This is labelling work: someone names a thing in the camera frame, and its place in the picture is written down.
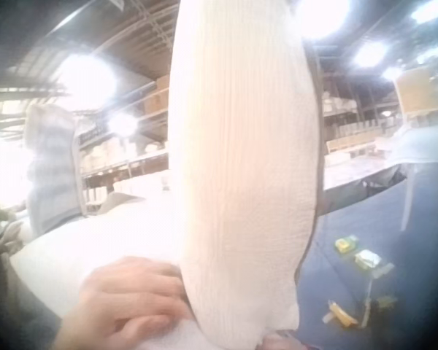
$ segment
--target blue floor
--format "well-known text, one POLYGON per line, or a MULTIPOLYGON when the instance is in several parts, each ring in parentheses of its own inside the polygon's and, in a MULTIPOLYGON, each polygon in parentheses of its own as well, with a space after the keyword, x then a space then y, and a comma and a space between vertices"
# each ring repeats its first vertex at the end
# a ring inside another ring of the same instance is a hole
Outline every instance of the blue floor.
POLYGON ((298 284, 300 327, 297 338, 323 349, 400 349, 422 336, 438 312, 438 164, 423 166, 415 175, 414 199, 407 229, 400 231, 406 183, 318 220, 315 237, 298 284), (395 309, 379 328, 344 330, 328 324, 328 300, 361 319, 369 277, 352 257, 341 257, 334 241, 348 235, 359 239, 359 250, 370 249, 395 265, 376 280, 372 297, 394 295, 395 309))

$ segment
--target hand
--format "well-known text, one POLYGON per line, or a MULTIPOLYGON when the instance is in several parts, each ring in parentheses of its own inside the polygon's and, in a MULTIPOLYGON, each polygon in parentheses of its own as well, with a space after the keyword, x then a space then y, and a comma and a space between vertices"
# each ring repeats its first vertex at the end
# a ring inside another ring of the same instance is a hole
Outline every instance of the hand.
POLYGON ((192 318, 180 270, 139 257, 95 270, 62 321, 53 350, 132 349, 192 318))
POLYGON ((295 338, 285 338, 273 333, 266 336, 256 350, 307 350, 307 347, 295 338))

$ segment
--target person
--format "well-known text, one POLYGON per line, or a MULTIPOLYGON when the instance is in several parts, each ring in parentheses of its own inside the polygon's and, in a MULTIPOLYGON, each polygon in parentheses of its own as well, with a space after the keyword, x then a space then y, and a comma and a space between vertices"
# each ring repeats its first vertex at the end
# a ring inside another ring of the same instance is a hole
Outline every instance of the person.
MULTIPOLYGON (((85 280, 51 350, 129 350, 168 332, 181 319, 192 318, 178 267, 126 257, 96 269, 85 280)), ((277 334, 258 348, 306 349, 277 334)))

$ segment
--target ceiling light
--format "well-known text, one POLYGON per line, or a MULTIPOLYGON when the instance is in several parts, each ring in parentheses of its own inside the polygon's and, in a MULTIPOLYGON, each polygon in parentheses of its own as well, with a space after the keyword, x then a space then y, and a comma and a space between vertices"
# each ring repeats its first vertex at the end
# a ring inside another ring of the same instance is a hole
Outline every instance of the ceiling light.
POLYGON ((402 74, 402 69, 397 67, 390 67, 386 69, 385 72, 383 73, 383 78, 387 80, 396 80, 401 76, 401 74, 402 74))
POLYGON ((137 130, 138 121, 127 114, 117 114, 109 121, 109 129, 122 137, 129 137, 137 130))
POLYGON ((424 64, 430 58, 438 57, 438 47, 434 47, 417 57, 418 64, 424 64))
POLYGON ((365 44, 355 58, 355 62, 362 67, 374 67, 385 57, 388 48, 380 42, 365 44))
POLYGON ((320 39, 337 31, 349 12, 349 0, 301 0, 296 20, 304 37, 320 39))
POLYGON ((420 6, 414 13, 412 13, 412 18, 417 21, 417 24, 422 24, 438 18, 438 0, 432 0, 420 6))
POLYGON ((59 82, 69 93, 88 106, 96 109, 104 105, 117 87, 110 67, 92 56, 72 55, 60 67, 59 82))

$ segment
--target ceiling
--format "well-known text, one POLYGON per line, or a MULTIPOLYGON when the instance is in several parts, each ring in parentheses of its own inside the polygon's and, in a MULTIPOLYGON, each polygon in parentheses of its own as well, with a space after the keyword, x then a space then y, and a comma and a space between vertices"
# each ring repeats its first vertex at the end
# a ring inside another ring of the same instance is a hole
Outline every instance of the ceiling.
MULTIPOLYGON (((421 2, 352 0, 343 27, 312 43, 323 77, 376 81, 376 97, 386 96, 393 88, 379 79, 383 69, 398 60, 410 66, 438 42, 438 21, 419 31, 410 18, 421 2), (383 64, 352 64, 363 43, 380 40, 391 46, 383 64)), ((96 120, 127 104, 136 108, 141 87, 169 72, 178 7, 178 0, 0 0, 0 138, 20 139, 32 104, 59 104, 96 120), (118 91, 108 106, 77 105, 59 84, 59 67, 75 53, 96 55, 116 71, 118 91)))

